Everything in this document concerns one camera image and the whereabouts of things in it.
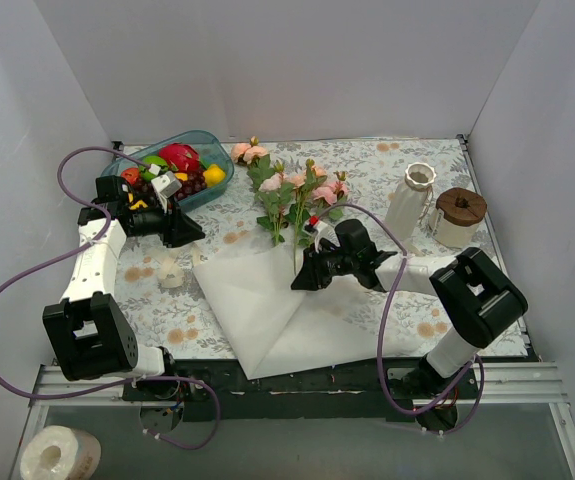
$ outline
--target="paper towel roll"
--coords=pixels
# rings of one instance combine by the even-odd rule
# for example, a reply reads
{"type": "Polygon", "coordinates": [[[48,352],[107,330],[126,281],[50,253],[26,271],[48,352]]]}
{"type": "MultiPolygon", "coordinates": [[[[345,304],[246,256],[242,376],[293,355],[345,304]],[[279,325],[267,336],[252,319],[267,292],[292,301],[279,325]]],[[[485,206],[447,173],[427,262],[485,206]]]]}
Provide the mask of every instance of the paper towel roll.
{"type": "Polygon", "coordinates": [[[52,425],[36,435],[20,459],[24,480],[85,480],[100,461],[100,443],[93,435],[52,425]]]}

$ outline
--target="wooden lid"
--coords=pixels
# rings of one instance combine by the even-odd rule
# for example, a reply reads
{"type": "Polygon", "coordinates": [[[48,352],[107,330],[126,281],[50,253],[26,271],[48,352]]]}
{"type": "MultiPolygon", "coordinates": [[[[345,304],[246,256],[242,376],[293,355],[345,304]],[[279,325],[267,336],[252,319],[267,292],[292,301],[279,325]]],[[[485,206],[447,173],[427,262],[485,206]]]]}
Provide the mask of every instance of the wooden lid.
{"type": "Polygon", "coordinates": [[[454,225],[469,227],[483,220],[487,202],[476,192],[456,187],[438,197],[436,208],[445,212],[445,219],[454,225]]]}

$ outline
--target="white paper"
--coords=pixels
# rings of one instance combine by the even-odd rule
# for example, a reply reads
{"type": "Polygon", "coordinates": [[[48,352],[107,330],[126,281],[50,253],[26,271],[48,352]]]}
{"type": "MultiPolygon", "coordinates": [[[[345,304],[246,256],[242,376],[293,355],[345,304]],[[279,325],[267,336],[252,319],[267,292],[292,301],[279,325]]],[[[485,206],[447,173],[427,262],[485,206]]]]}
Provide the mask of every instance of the white paper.
{"type": "MultiPolygon", "coordinates": [[[[352,276],[318,292],[296,292],[288,246],[231,258],[242,246],[194,267],[218,322],[248,379],[376,356],[375,334],[344,320],[368,301],[352,276]]],[[[384,354],[413,350],[385,336],[384,354]]]]}

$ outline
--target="white bottle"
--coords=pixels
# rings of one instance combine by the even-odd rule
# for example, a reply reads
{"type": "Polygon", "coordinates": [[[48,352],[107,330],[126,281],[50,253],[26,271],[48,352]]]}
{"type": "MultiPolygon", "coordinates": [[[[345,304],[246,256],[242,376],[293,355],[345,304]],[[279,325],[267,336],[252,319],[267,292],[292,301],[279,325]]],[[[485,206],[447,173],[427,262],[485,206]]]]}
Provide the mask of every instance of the white bottle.
{"type": "Polygon", "coordinates": [[[436,171],[426,163],[412,163],[405,170],[385,217],[385,225],[399,241],[414,232],[435,179],[436,171]]]}

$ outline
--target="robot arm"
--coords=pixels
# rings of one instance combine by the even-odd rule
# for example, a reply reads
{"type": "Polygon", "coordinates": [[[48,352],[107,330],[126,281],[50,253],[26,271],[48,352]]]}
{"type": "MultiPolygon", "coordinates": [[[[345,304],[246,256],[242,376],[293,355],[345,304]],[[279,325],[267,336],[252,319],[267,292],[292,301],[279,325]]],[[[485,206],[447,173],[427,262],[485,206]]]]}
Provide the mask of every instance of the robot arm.
{"type": "MultiPolygon", "coordinates": [[[[158,233],[169,247],[205,237],[202,229],[167,199],[179,188],[175,177],[152,181],[159,205],[134,208],[127,182],[120,177],[96,179],[97,198],[112,220],[106,234],[76,257],[74,272],[60,303],[45,307],[43,324],[68,380],[102,375],[140,377],[173,373],[173,358],[164,348],[138,344],[114,300],[118,256],[128,236],[158,233]]],[[[84,208],[78,219],[80,244],[105,224],[104,215],[84,208]]]]}
{"type": "MultiPolygon", "coordinates": [[[[318,242],[305,249],[292,290],[318,290],[336,275],[352,274],[366,288],[389,291],[401,256],[378,251],[356,219],[339,223],[335,233],[339,245],[323,239],[318,250],[318,242]]],[[[453,325],[419,365],[430,390],[445,383],[527,311],[522,293],[482,250],[473,247],[456,256],[408,258],[398,289],[437,296],[453,325]]]]}

